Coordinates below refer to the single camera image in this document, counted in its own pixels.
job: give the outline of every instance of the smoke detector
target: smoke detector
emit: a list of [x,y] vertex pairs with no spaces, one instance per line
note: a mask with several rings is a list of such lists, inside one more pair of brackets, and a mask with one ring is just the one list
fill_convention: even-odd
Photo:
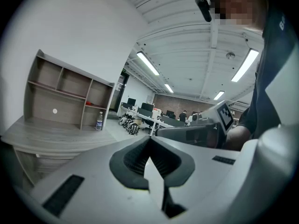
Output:
[[227,58],[228,60],[233,60],[233,59],[235,58],[235,54],[234,54],[233,52],[228,52],[228,53],[226,54],[226,58]]

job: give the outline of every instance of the brown wall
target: brown wall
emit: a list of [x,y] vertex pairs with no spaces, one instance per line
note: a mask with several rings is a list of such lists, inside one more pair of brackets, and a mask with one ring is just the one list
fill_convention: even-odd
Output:
[[[155,108],[162,110],[163,113],[166,113],[167,110],[174,111],[177,118],[184,110],[187,110],[187,118],[189,118],[193,111],[202,112],[213,106],[198,101],[157,94],[155,94],[153,103],[155,104]],[[241,112],[235,111],[234,117],[239,119],[241,114]]]

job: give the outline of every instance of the water bottle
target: water bottle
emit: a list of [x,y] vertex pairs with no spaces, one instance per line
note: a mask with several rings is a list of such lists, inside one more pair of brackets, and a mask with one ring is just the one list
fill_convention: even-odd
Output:
[[95,126],[96,130],[101,130],[102,129],[102,125],[103,125],[103,112],[100,111],[100,114],[97,118],[97,124]]

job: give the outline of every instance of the white ceiling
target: white ceiling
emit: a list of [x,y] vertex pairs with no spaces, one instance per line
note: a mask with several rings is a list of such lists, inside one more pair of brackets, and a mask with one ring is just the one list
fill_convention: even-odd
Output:
[[[174,96],[213,102],[242,100],[250,104],[255,82],[256,64],[263,49],[261,33],[237,26],[217,25],[204,20],[195,0],[129,0],[149,23],[129,55],[125,69],[158,93],[167,93],[168,83]],[[242,64],[249,48],[260,54],[245,73],[234,83],[233,75]],[[160,73],[155,76],[137,57],[143,50]],[[226,54],[234,52],[228,60]]]

